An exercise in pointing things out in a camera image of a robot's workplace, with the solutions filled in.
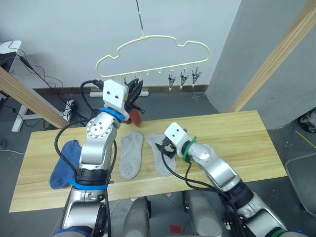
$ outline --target blue ring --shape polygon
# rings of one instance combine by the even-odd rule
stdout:
[[[103,111],[103,112],[107,112],[111,115],[113,115],[114,117],[116,117],[118,119],[119,122],[123,122],[124,121],[124,118],[125,116],[124,115],[121,115],[111,109],[108,109],[108,108],[100,108],[100,111]]]
[[[81,190],[104,190],[108,188],[107,184],[96,186],[78,184],[74,178],[71,178],[69,183],[72,184],[76,189]]]

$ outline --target clothes hanger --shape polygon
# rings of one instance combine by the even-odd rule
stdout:
[[[184,68],[186,68],[188,65],[191,65],[191,64],[196,64],[196,66],[199,67],[201,63],[206,62],[210,58],[210,50],[209,50],[208,46],[206,44],[202,43],[202,42],[188,40],[184,44],[179,44],[177,38],[172,37],[172,36],[164,36],[164,35],[149,35],[149,36],[147,36],[147,35],[145,35],[144,28],[143,28],[143,23],[142,23],[142,18],[141,18],[140,10],[139,10],[138,0],[136,0],[136,4],[137,4],[138,15],[139,15],[139,20],[140,20],[140,24],[141,24],[141,29],[142,29],[142,34],[143,35],[140,38],[138,38],[138,39],[131,40],[131,41],[125,43],[125,44],[122,44],[120,47],[118,47],[117,48],[117,53],[118,53],[117,56],[106,55],[103,58],[101,58],[100,60],[98,60],[96,65],[95,65],[95,70],[96,70],[96,72],[98,73],[98,75],[100,77],[102,77],[102,78],[114,78],[114,77],[117,77],[117,76],[122,76],[122,78],[125,78],[126,75],[129,75],[129,74],[137,75],[139,73],[145,73],[146,75],[149,75],[149,72],[151,72],[151,71],[158,71],[158,73],[161,73],[162,69],[169,68],[169,69],[173,70],[173,68],[179,67],[179,66],[183,66]],[[158,68],[150,68],[150,69],[144,69],[144,70],[133,71],[133,72],[118,73],[118,74],[112,74],[112,75],[107,75],[107,76],[105,76],[105,75],[100,73],[99,65],[100,65],[101,62],[103,62],[107,58],[112,58],[112,59],[116,60],[116,59],[120,58],[120,56],[121,56],[120,50],[122,48],[124,48],[124,47],[126,47],[126,46],[128,46],[128,45],[130,45],[132,43],[135,43],[135,42],[138,42],[138,41],[142,41],[142,40],[148,40],[148,39],[152,39],[152,38],[165,38],[165,39],[174,40],[174,42],[175,42],[177,47],[185,47],[187,44],[190,44],[190,43],[201,45],[207,51],[207,58],[205,58],[203,60],[193,61],[193,62],[169,65],[169,66],[158,67]]]

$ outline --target gray wall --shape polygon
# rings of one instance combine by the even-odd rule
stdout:
[[[242,0],[207,96],[225,112],[295,20],[306,0]],[[316,29],[307,34],[242,110],[278,128],[316,106]]]
[[[240,2],[139,0],[146,34],[174,36],[179,43],[197,40],[209,46],[212,55],[201,65],[197,84],[209,84]],[[44,67],[48,76],[61,79],[65,86],[95,79],[97,60],[116,55],[121,44],[140,36],[135,0],[2,0],[0,4],[0,40],[21,40],[29,61]],[[124,48],[121,58],[108,60],[100,69],[110,75],[192,62],[206,58],[202,49],[177,48],[172,40],[149,39]],[[14,67],[23,83],[45,87],[19,62]],[[140,78],[144,85],[168,85],[168,73],[164,70]],[[179,84],[179,71],[176,74],[175,84]]]

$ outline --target sock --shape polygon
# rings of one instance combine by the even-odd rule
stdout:
[[[143,135],[136,131],[130,131],[126,137],[120,139],[119,170],[122,177],[132,179],[137,175],[142,158],[143,140]]]
[[[166,166],[164,166],[164,163],[163,163],[162,157],[161,157],[161,152],[159,151],[159,149],[155,145],[155,143],[162,145],[162,140],[164,138],[165,138],[165,136],[163,136],[163,135],[156,135],[156,134],[152,133],[146,138],[146,142],[152,148],[152,151],[154,154],[154,159],[155,159],[155,167],[156,167],[156,170],[158,171],[158,173],[163,175],[163,176],[169,176],[171,173],[169,172],[169,170],[167,170]],[[170,167],[170,169],[175,171],[175,169],[176,169],[175,157],[173,157],[172,159],[170,159],[166,155],[163,155],[163,157],[164,157],[167,165]]]
[[[66,142],[61,150],[63,154],[75,168],[79,166],[79,159],[81,154],[81,146],[77,140]],[[59,158],[52,174],[50,175],[49,185],[52,189],[59,189],[69,184],[69,180],[73,177],[73,170]]]

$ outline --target green ring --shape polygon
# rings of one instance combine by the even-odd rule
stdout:
[[[285,230],[278,230],[276,232],[274,232],[271,237],[278,237],[280,236],[281,234],[285,233],[286,231]]]
[[[190,147],[192,146],[192,144],[193,144],[194,142],[197,142],[197,137],[196,137],[196,136],[193,138],[193,140],[188,144],[188,146],[187,146],[186,149],[184,150],[182,160],[186,161],[188,151],[189,151]]]

